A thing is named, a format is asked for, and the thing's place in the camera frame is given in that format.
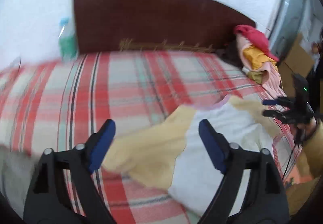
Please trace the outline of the dark brown wooden headboard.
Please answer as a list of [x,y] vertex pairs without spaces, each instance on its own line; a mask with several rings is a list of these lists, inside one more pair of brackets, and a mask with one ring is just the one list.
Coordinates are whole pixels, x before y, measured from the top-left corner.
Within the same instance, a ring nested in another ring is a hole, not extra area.
[[81,54],[123,50],[213,52],[250,18],[214,0],[73,0]]

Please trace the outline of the mustard yellow jacket sleeve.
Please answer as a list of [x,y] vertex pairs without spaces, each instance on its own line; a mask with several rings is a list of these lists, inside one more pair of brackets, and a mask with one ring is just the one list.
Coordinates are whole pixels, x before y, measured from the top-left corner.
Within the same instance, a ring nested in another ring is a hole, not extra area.
[[322,175],[322,121],[316,120],[316,126],[303,142],[303,151],[307,158],[309,171],[314,178]]

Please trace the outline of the brown cardboard box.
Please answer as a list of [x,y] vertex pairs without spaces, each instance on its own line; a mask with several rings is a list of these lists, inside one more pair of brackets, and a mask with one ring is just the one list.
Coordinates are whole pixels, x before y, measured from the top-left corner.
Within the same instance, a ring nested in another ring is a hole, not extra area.
[[292,74],[300,74],[306,78],[314,65],[311,56],[301,47],[302,39],[303,35],[299,33],[287,56],[280,62],[278,67],[282,80],[282,89],[288,97],[295,96]]

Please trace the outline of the white and yellow shirt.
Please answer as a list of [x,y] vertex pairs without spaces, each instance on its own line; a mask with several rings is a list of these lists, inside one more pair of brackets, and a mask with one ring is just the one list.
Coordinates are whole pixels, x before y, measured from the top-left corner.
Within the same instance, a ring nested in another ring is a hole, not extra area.
[[168,194],[197,215],[211,203],[223,174],[212,164],[199,135],[199,123],[208,120],[228,142],[244,150],[272,150],[278,126],[262,116],[258,101],[225,96],[207,109],[179,106],[164,122],[116,137],[103,167],[128,174],[147,187]]

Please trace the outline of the green label water bottle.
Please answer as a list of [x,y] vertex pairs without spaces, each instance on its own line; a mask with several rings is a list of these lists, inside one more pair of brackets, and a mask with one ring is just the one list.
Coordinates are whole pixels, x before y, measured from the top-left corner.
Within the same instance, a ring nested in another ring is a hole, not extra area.
[[76,34],[74,23],[70,18],[63,18],[61,20],[58,42],[63,61],[70,61],[77,57]]

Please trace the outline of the red plaid bed blanket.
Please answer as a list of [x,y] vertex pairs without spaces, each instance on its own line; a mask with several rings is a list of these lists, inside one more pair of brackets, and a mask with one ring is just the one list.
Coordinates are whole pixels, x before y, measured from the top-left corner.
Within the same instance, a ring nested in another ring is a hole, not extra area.
[[218,56],[185,52],[94,53],[62,63],[24,65],[1,72],[1,145],[13,159],[13,184],[1,193],[23,216],[36,157],[65,151],[113,119],[117,134],[162,122],[178,106],[209,106],[231,94],[269,98],[262,86]]

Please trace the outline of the red pink yellow clothes pile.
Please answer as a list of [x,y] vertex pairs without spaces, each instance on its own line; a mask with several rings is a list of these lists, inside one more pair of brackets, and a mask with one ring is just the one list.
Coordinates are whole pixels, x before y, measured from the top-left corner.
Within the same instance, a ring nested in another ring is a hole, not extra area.
[[270,52],[265,34],[250,25],[237,25],[234,33],[244,73],[272,98],[283,97],[285,94],[277,67],[279,58]]

